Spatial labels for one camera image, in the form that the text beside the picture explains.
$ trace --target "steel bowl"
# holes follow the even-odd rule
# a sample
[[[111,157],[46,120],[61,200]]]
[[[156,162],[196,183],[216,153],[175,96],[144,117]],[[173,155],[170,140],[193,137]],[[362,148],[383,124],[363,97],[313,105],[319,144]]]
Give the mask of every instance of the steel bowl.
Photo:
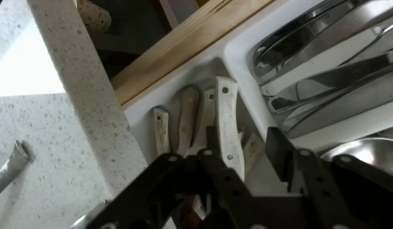
[[[321,156],[332,161],[337,155],[351,155],[393,176],[393,139],[364,138],[335,147]]]

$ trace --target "white countertop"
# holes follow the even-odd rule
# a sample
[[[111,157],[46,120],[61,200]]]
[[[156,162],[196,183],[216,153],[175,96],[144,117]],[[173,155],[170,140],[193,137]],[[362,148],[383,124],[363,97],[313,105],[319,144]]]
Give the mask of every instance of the white countertop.
[[[147,166],[73,1],[0,5],[0,167],[33,160],[0,195],[0,229],[68,228]]]

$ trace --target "white drawer organizer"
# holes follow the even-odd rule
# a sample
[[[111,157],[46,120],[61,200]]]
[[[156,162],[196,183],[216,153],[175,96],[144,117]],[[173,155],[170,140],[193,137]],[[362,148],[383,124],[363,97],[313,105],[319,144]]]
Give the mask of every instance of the white drawer organizer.
[[[251,51],[263,38],[321,2],[322,0],[276,0],[126,103],[123,106],[124,113],[146,160],[150,163],[157,157],[152,108],[162,105],[170,111],[171,133],[175,134],[179,115],[177,91],[204,79],[213,80],[215,75],[231,77],[238,82],[237,120],[250,129],[257,129],[263,140],[266,140],[268,127],[276,124],[249,71]],[[291,141],[298,148],[319,151],[392,126],[393,102]],[[175,144],[175,139],[172,139],[172,145]],[[264,185],[269,183],[272,183],[272,188]],[[246,185],[257,195],[280,191],[283,187],[265,156],[260,157],[252,168],[246,178]]]

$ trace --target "speckled canister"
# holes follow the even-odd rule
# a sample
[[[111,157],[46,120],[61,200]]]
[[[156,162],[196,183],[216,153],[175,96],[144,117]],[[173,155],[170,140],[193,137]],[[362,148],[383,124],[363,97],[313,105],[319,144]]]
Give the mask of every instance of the speckled canister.
[[[76,0],[76,7],[87,28],[101,32],[109,30],[112,18],[107,10],[88,0]]]

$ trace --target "kitchen drawer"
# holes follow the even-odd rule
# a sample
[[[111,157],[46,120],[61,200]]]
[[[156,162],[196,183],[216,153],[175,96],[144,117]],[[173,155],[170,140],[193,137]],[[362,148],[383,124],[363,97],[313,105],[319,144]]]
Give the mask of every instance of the kitchen drawer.
[[[122,108],[147,161],[151,162],[157,157],[152,108],[164,106],[172,112],[171,123],[176,123],[179,110],[177,91],[188,84],[210,79],[215,75],[230,77],[238,82],[237,120],[245,122],[251,129],[256,129],[265,141],[268,127],[276,126],[276,123],[250,73],[252,52],[264,37],[321,2],[322,0],[274,1],[125,103]],[[291,141],[296,147],[321,151],[392,126],[393,101]],[[275,176],[274,171],[269,171],[265,163],[268,163],[266,159],[258,160],[251,173],[252,179],[263,173]],[[249,188],[254,190],[257,187],[251,185]]]

